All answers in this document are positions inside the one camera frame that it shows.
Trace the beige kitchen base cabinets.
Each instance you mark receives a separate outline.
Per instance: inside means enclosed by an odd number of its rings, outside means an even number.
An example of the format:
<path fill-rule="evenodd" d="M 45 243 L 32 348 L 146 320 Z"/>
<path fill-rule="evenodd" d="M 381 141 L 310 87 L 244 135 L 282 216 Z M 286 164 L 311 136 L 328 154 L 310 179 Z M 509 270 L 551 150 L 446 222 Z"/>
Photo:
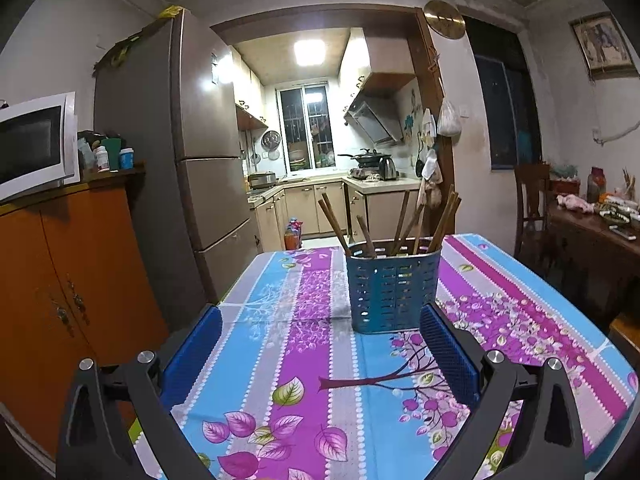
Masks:
<path fill-rule="evenodd" d="M 248 194 L 257 221 L 259 245 L 265 252 L 285 248 L 285 231 L 292 219 L 302 224 L 303 238 L 334 234 L 318 201 L 329 201 L 340 229 L 349 243 L 362 242 L 358 217 L 367 223 L 372 240 L 391 240 L 404 229 L 397 225 L 406 206 L 405 220 L 416 210 L 419 181 L 399 178 L 391 181 L 363 181 L 346 174 L 285 180 L 273 188 Z"/>

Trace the kitchen window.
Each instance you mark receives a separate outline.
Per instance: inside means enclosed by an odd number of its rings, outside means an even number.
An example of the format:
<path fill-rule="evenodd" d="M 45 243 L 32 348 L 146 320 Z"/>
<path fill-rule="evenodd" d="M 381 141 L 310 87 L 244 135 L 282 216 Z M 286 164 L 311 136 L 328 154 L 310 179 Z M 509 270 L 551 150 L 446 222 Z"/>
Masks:
<path fill-rule="evenodd" d="M 328 85 L 303 84 L 278 91 L 288 170 L 319 170 L 335 166 Z"/>

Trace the kitchen ceiling light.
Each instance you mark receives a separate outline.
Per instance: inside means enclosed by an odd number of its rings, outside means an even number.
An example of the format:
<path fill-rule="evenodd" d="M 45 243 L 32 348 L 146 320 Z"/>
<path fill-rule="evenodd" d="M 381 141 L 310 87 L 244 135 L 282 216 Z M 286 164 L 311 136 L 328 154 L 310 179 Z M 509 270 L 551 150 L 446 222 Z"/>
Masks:
<path fill-rule="evenodd" d="M 320 66 L 326 62 L 326 42 L 320 38 L 297 40 L 293 46 L 295 62 L 299 67 Z"/>

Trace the blue perforated utensil holder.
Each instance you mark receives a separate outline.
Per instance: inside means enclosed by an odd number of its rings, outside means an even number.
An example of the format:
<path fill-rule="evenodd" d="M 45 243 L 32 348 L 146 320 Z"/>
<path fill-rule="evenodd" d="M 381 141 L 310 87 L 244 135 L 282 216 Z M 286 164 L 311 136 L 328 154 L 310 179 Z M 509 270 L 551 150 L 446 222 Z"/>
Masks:
<path fill-rule="evenodd" d="M 440 253 L 427 252 L 429 238 L 409 254 L 410 237 L 392 256 L 392 240 L 373 243 L 372 257 L 365 242 L 349 246 L 346 256 L 352 328 L 363 335 L 385 334 L 419 327 L 420 314 L 436 298 Z"/>

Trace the wooden chopstick far right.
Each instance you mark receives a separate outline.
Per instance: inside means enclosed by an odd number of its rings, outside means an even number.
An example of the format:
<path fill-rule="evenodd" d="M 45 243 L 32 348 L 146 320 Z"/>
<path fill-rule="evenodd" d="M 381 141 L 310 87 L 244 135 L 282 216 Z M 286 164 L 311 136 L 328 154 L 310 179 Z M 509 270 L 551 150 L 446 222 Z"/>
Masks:
<path fill-rule="evenodd" d="M 416 219 L 416 232 L 414 234 L 416 234 L 416 236 L 414 237 L 414 242 L 413 242 L 413 246 L 412 246 L 412 254 L 416 255 L 419 252 L 420 249 L 420 244 L 421 244 L 421 237 L 422 237 L 422 222 L 424 219 L 424 207 L 421 208 L 421 212 L 418 215 L 418 218 Z"/>

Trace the dark wooden chair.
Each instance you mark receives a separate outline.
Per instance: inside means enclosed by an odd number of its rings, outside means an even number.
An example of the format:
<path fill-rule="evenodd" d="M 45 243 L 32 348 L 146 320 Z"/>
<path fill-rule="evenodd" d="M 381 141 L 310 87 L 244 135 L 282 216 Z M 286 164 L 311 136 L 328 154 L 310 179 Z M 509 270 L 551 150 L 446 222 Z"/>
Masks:
<path fill-rule="evenodd" d="M 537 274 L 544 273 L 549 258 L 547 226 L 550 166 L 545 162 L 514 168 L 516 234 L 514 258 Z"/>

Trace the dark wooden side table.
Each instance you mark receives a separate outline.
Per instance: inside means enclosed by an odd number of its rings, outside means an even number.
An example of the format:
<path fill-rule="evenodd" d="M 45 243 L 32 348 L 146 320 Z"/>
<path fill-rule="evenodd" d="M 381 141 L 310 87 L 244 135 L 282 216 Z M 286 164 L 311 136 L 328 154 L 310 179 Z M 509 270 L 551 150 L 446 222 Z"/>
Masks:
<path fill-rule="evenodd" d="M 601 330 L 639 313 L 639 243 L 612 233 L 597 214 L 548 208 L 560 292 Z"/>

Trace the pink cloth on side table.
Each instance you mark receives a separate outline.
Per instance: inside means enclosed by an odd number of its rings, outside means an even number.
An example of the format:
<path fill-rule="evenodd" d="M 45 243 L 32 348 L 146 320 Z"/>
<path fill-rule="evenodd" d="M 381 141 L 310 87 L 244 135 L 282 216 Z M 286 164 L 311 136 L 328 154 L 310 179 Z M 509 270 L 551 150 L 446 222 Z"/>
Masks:
<path fill-rule="evenodd" d="M 574 194 L 559 194 L 556 196 L 556 201 L 560 207 L 569 211 L 577 211 L 581 214 L 594 214 L 596 212 L 596 206 L 586 202 L 583 198 Z"/>

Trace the red lidded glass jar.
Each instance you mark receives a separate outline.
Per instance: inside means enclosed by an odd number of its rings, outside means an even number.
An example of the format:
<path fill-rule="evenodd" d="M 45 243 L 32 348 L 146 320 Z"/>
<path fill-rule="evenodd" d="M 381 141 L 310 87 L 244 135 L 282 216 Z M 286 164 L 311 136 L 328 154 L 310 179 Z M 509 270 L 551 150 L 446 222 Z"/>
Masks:
<path fill-rule="evenodd" d="M 606 177 L 604 170 L 592 167 L 587 179 L 587 202 L 597 203 L 600 196 L 606 192 Z"/>

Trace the white hanging plastic bag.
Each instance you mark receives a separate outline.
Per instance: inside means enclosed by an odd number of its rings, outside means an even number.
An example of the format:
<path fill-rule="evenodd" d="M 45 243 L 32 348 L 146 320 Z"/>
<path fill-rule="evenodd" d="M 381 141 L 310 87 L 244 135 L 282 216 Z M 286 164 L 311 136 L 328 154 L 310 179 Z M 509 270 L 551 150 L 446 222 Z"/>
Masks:
<path fill-rule="evenodd" d="M 437 119 L 437 133 L 446 138 L 454 138 L 462 133 L 460 116 L 449 100 L 443 99 Z"/>

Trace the green container on cabinet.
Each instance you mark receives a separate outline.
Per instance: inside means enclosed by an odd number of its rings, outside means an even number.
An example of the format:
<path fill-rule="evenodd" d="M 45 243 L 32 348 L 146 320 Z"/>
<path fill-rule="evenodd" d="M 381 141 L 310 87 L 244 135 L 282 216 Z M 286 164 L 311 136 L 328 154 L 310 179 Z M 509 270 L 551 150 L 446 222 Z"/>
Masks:
<path fill-rule="evenodd" d="M 103 139 L 101 145 L 104 146 L 107 151 L 110 170 L 119 170 L 119 152 L 122 149 L 122 139 L 118 136 L 112 136 L 111 138 Z"/>

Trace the steel range hood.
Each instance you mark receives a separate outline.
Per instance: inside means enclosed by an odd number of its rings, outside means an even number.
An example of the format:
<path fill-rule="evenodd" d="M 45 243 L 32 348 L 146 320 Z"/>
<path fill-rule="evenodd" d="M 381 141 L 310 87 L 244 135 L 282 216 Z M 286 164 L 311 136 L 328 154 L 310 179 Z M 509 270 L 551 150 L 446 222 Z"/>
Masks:
<path fill-rule="evenodd" d="M 374 145 L 401 144 L 404 134 L 395 103 L 391 99 L 365 96 L 352 103 L 346 122 L 364 133 Z"/>

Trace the white microwave oven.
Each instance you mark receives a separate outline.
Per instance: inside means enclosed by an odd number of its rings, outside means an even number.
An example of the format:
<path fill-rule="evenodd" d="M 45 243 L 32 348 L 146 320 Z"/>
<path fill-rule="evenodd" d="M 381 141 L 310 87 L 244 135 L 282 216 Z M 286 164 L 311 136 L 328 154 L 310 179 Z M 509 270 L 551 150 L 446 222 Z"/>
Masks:
<path fill-rule="evenodd" d="M 80 181 L 75 101 L 66 92 L 2 108 L 2 200 Z"/>

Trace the dark room window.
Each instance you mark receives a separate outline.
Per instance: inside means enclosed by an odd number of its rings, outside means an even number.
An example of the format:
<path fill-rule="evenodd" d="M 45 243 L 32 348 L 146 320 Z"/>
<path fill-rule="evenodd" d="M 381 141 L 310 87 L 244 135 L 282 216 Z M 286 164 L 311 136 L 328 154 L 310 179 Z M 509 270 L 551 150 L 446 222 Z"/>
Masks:
<path fill-rule="evenodd" d="M 538 110 L 518 35 L 470 16 L 464 20 L 483 92 L 491 168 L 541 162 Z"/>

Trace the framed wall picture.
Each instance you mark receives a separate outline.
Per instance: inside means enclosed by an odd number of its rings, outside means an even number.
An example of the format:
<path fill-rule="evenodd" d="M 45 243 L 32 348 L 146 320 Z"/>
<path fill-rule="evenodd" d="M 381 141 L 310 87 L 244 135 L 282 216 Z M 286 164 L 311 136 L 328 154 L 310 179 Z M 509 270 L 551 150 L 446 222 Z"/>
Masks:
<path fill-rule="evenodd" d="M 620 26 L 611 12 L 570 22 L 591 80 L 638 76 Z"/>

